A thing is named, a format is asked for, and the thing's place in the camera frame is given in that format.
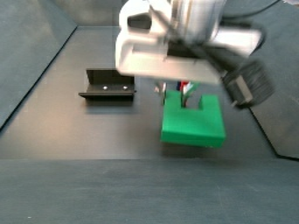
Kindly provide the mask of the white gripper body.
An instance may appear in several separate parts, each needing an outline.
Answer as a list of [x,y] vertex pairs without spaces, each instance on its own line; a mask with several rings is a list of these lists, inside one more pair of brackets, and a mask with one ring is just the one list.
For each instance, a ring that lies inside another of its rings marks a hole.
[[223,19],[227,0],[127,0],[121,9],[117,70],[162,80],[221,82],[203,46],[222,47],[247,57],[262,42],[253,24]]

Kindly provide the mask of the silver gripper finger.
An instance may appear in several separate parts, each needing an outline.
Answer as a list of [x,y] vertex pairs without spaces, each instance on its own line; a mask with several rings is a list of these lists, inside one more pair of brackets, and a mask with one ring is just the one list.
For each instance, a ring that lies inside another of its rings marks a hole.
[[166,99],[166,90],[167,90],[167,83],[158,81],[155,83],[155,89],[154,91],[159,94],[161,96],[161,100],[162,100],[162,104],[165,104],[165,99]]
[[187,87],[183,88],[182,91],[182,106],[187,106],[189,98],[191,97],[193,93],[195,92],[197,88],[199,87],[199,82],[190,81]]

